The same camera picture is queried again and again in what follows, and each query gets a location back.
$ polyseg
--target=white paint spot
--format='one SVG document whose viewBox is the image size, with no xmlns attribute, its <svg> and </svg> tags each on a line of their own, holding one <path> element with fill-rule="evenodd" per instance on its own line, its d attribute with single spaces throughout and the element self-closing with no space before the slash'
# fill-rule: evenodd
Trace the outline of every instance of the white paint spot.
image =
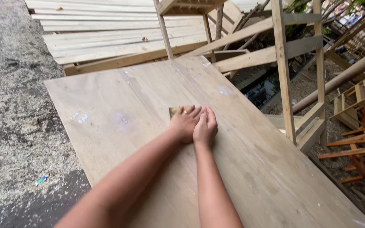
<svg viewBox="0 0 365 228">
<path fill-rule="evenodd" d="M 223 86 L 217 86 L 216 87 L 217 90 L 219 90 L 219 92 L 225 96 L 229 96 L 229 95 L 232 95 L 233 94 L 233 91 L 227 87 L 226 85 L 223 85 Z"/>
<path fill-rule="evenodd" d="M 78 120 L 78 122 L 83 123 L 83 122 L 85 122 L 86 119 L 88 119 L 88 116 L 87 116 L 87 114 L 84 114 L 84 116 L 82 116 L 81 119 Z"/>
<path fill-rule="evenodd" d="M 74 113 L 72 117 L 70 117 L 70 120 L 75 119 L 75 117 L 78 116 L 78 112 Z"/>
<path fill-rule="evenodd" d="M 353 222 L 357 223 L 358 225 L 361 225 L 362 227 L 365 227 L 365 223 L 361 222 L 359 220 L 353 220 Z"/>
</svg>

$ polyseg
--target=sawdust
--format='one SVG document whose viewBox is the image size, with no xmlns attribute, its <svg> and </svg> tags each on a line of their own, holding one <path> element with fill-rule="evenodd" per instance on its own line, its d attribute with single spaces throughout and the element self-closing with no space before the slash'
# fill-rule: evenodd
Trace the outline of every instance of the sawdust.
<svg viewBox="0 0 365 228">
<path fill-rule="evenodd" d="M 36 191 L 53 194 L 69 172 L 81 169 L 43 85 L 63 71 L 42 34 L 22 0 L 0 0 L 0 206 L 20 205 Z"/>
</svg>

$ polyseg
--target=plywood panel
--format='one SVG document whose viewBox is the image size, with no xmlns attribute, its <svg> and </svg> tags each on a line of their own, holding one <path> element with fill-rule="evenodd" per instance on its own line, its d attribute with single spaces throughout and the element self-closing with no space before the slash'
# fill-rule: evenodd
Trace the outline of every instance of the plywood panel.
<svg viewBox="0 0 365 228">
<path fill-rule="evenodd" d="M 365 224 L 365 215 L 204 57 L 55 79 L 46 86 L 92 185 L 166 129 L 169 107 L 210 105 L 219 126 L 213 154 L 245 227 Z M 78 119 L 84 115 L 84 122 Z M 199 227 L 195 165 L 189 145 L 135 205 L 129 227 Z"/>
</svg>

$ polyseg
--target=wooden post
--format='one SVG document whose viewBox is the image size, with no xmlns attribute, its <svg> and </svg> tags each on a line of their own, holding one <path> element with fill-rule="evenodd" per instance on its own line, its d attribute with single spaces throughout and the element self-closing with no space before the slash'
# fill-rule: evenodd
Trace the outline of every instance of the wooden post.
<svg viewBox="0 0 365 228">
<path fill-rule="evenodd" d="M 313 13 L 321 13 L 320 0 L 313 0 Z M 322 20 L 315 22 L 315 36 L 322 35 Z M 325 79 L 324 79 L 324 51 L 323 48 L 316 50 L 316 75 L 317 75 L 317 101 L 325 103 Z M 325 109 L 319 114 L 319 119 L 325 121 L 325 130 L 320 135 L 320 144 L 326 146 L 327 142 L 327 129 L 326 129 L 326 114 Z"/>
<path fill-rule="evenodd" d="M 163 17 L 163 15 L 159 14 L 159 10 L 157 8 L 157 4 L 159 4 L 159 0 L 153 0 L 153 1 L 154 1 L 155 8 L 156 8 L 157 18 L 159 19 L 161 34 L 163 35 L 163 41 L 164 41 L 165 50 L 167 52 L 167 57 L 168 57 L 168 60 L 172 60 L 173 52 L 171 50 L 170 39 L 168 38 L 167 29 L 165 27 L 164 17 Z"/>
<path fill-rule="evenodd" d="M 290 73 L 288 70 L 287 42 L 285 38 L 285 28 L 283 21 L 282 2 L 280 0 L 271 1 L 271 13 L 274 28 L 275 51 L 277 55 L 278 75 L 281 88 L 281 101 L 283 105 L 284 125 L 286 136 L 295 145 L 294 114 L 292 113 Z"/>
<path fill-rule="evenodd" d="M 212 42 L 212 35 L 210 34 L 210 28 L 209 28 L 209 21 L 208 21 L 208 14 L 204 14 L 202 15 L 202 18 L 204 19 L 204 25 L 205 25 L 205 33 L 206 33 L 206 39 L 208 40 L 208 44 L 210 44 Z M 211 51 L 212 55 L 210 57 L 211 62 L 215 63 L 216 62 L 216 58 L 215 58 L 215 51 L 212 50 Z"/>
</svg>

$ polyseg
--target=wooden shelf frame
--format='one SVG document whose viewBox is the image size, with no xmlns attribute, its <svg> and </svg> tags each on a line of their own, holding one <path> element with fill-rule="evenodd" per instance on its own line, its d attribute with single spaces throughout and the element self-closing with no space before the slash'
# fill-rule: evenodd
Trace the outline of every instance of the wooden shelf frame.
<svg viewBox="0 0 365 228">
<path fill-rule="evenodd" d="M 332 102 L 335 110 L 330 119 L 337 118 L 352 130 L 365 127 L 365 123 L 357 117 L 357 112 L 365 108 L 365 79 L 335 97 Z"/>
</svg>

